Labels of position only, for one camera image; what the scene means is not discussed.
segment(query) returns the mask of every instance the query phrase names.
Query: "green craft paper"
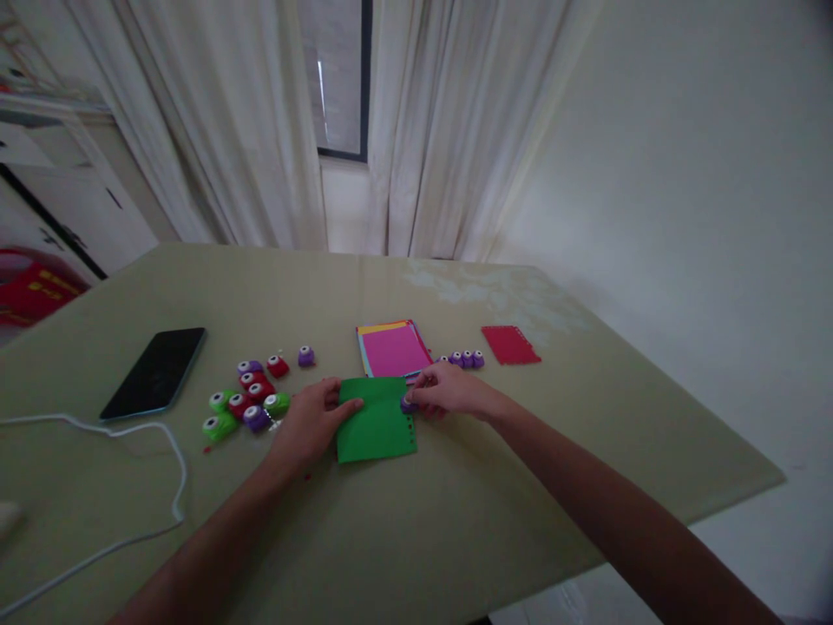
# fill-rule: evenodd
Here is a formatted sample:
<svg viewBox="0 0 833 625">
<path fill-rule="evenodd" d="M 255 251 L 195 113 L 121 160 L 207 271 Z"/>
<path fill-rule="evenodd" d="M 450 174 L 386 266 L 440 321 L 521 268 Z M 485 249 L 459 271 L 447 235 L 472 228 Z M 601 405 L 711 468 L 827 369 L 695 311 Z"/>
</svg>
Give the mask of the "green craft paper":
<svg viewBox="0 0 833 625">
<path fill-rule="evenodd" d="M 339 402 L 361 398 L 362 409 L 338 428 L 338 462 L 403 456 L 417 450 L 414 420 L 399 401 L 408 387 L 403 378 L 351 378 L 341 381 Z"/>
</svg>

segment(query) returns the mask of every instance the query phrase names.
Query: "smartphone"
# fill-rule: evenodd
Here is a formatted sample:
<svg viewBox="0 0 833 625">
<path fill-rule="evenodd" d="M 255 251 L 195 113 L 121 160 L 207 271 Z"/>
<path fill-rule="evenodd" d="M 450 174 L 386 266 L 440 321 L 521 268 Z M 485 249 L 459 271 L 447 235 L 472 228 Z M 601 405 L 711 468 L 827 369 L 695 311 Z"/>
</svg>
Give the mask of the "smartphone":
<svg viewBox="0 0 833 625">
<path fill-rule="evenodd" d="M 206 335 L 205 328 L 159 332 L 104 407 L 100 419 L 136 417 L 168 408 L 179 394 Z"/>
</svg>

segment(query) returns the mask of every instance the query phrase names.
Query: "white curtain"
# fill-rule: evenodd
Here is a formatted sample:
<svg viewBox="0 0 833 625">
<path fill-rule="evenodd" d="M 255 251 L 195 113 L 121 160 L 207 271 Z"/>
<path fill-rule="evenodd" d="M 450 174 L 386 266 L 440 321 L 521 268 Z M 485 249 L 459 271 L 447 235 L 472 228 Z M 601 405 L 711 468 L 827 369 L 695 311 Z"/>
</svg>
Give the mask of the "white curtain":
<svg viewBox="0 0 833 625">
<path fill-rule="evenodd" d="M 486 259 L 548 111 L 568 5 L 375 4 L 383 54 L 371 94 L 368 252 Z"/>
<path fill-rule="evenodd" d="M 68 0 L 183 240 L 326 249 L 295 0 Z"/>
</svg>

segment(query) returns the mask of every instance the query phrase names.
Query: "table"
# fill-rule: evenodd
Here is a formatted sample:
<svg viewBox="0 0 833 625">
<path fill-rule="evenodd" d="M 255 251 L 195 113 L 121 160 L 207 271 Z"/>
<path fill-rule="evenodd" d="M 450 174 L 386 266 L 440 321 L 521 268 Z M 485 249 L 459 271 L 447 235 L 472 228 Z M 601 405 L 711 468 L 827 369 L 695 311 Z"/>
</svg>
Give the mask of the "table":
<svg viewBox="0 0 833 625">
<path fill-rule="evenodd" d="M 100 622 L 228 497 L 270 435 L 238 430 L 204 454 L 208 397 L 242 359 L 315 349 L 295 392 L 363 374 L 354 326 L 414 319 L 436 355 L 482 349 L 476 375 L 692 523 L 783 474 L 610 328 L 532 267 L 173 244 L 155 248 L 0 352 L 0 417 L 97 420 L 160 330 L 208 338 L 169 424 L 191 477 L 186 523 L 52 590 L 11 622 Z M 499 366 L 480 327 L 518 325 L 543 358 Z M 127 427 L 138 419 L 122 422 Z M 471 418 L 416 423 L 419 452 L 295 484 L 272 520 L 230 622 L 457 622 L 602 562 L 510 449 Z M 100 547 L 170 522 L 178 482 L 159 432 L 111 440 L 66 424 L 0 429 L 0 497 L 28 520 L 3 548 L 5 605 Z"/>
</svg>

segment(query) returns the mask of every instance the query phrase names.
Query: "pink paper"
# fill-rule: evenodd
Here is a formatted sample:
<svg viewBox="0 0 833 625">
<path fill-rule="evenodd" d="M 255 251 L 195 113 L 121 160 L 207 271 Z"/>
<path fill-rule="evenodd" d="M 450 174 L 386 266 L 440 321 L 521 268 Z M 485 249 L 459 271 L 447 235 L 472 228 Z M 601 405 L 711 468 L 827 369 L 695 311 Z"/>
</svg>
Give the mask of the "pink paper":
<svg viewBox="0 0 833 625">
<path fill-rule="evenodd" d="M 431 364 L 411 326 L 362 336 L 374 378 L 399 377 Z"/>
</svg>

